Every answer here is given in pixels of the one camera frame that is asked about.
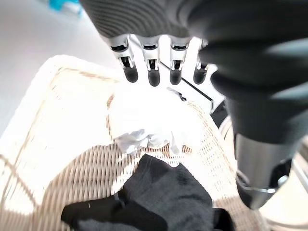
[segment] black fabric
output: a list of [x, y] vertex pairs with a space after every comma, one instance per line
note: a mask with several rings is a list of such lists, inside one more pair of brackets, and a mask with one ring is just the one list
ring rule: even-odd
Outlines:
[[144, 155], [122, 190], [67, 205], [61, 220], [79, 231], [233, 231], [228, 215], [182, 164]]

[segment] laundry basket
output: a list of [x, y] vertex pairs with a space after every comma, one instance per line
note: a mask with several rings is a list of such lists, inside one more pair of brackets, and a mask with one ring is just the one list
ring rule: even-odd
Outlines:
[[165, 146], [129, 156], [113, 144], [107, 109], [120, 75], [69, 56], [40, 68], [0, 139], [1, 230], [69, 230], [60, 220], [63, 207], [117, 192], [145, 153], [183, 163], [237, 230], [268, 230], [259, 212], [241, 202], [219, 131], [197, 104], [189, 102], [203, 128], [196, 152], [184, 147], [170, 156]]

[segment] robotic hand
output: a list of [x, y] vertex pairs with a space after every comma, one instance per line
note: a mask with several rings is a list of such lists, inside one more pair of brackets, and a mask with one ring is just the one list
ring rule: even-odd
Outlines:
[[226, 96], [238, 160], [237, 187], [251, 209], [287, 180], [308, 132], [308, 2], [306, 0], [81, 0], [102, 38], [138, 79], [128, 35], [141, 42], [150, 84], [159, 84], [158, 39], [171, 37], [170, 81], [178, 84], [191, 36], [206, 39], [194, 80]]

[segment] wicker basket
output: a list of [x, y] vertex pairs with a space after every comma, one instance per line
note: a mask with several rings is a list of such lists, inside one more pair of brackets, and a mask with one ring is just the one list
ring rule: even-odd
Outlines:
[[119, 75], [69, 56], [40, 68], [0, 139], [1, 230], [69, 230], [60, 221], [64, 205], [117, 192], [144, 153], [183, 163], [214, 204], [230, 212], [237, 230], [267, 230], [259, 212], [239, 199], [219, 131], [195, 103], [189, 106], [203, 128], [198, 152], [184, 147], [183, 155], [170, 156], [165, 146], [128, 156], [113, 144], [107, 106]]

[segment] blue object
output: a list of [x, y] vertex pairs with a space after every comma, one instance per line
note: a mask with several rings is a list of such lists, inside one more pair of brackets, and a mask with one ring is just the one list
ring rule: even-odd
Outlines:
[[50, 1], [49, 1], [49, 6], [50, 6], [51, 8], [53, 8], [54, 10], [56, 10], [56, 11], [61, 11], [63, 5], [64, 5], [66, 2], [72, 2], [72, 3], [74, 3], [74, 4], [79, 5], [78, 15], [79, 15], [79, 16], [81, 15], [82, 6], [80, 5], [79, 0], [50, 0]]

